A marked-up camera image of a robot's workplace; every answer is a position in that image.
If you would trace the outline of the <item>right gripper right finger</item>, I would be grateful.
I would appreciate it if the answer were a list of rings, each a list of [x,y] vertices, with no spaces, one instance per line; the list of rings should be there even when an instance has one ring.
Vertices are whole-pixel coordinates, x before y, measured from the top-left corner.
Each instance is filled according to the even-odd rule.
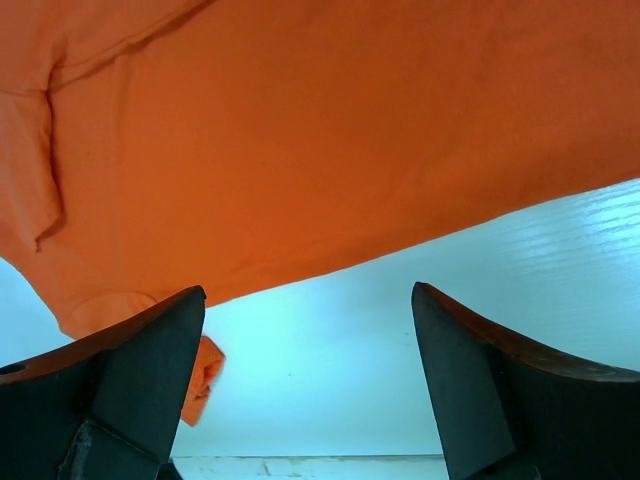
[[[450,478],[638,478],[638,372],[549,347],[426,283],[411,303]]]

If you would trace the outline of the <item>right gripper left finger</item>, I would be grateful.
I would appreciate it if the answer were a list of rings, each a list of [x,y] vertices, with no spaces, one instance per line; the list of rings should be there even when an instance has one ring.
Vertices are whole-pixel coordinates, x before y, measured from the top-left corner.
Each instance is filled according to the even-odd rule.
[[[170,459],[205,316],[187,288],[1,369],[4,479],[177,479]]]

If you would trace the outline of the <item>orange t-shirt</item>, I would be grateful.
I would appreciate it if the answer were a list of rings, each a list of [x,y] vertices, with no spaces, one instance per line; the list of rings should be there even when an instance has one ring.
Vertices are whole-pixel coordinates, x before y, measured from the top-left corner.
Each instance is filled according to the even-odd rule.
[[[1,254],[74,339],[638,174],[635,1],[1,5]]]

